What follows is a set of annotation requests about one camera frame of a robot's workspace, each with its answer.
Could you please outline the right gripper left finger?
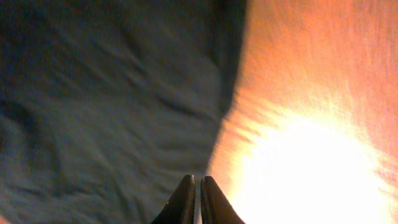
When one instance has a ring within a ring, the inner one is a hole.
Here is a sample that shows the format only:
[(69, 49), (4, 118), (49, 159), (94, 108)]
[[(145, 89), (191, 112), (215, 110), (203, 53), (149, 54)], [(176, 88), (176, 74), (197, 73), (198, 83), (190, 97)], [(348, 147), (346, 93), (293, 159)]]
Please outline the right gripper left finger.
[(193, 224), (196, 187), (193, 175), (185, 175), (151, 224)]

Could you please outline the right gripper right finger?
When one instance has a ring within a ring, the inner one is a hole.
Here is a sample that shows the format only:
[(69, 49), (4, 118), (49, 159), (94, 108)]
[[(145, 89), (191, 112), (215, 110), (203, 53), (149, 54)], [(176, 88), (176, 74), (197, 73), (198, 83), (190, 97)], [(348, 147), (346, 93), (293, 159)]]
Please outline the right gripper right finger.
[(245, 224), (212, 176), (201, 180), (202, 224)]

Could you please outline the black shorts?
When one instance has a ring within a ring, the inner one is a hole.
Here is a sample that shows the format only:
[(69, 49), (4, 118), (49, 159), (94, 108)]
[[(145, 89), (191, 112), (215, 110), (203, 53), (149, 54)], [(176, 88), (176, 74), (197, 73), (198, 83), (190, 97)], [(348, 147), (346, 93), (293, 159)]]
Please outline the black shorts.
[(2, 1), (1, 216), (150, 223), (202, 177), (246, 1)]

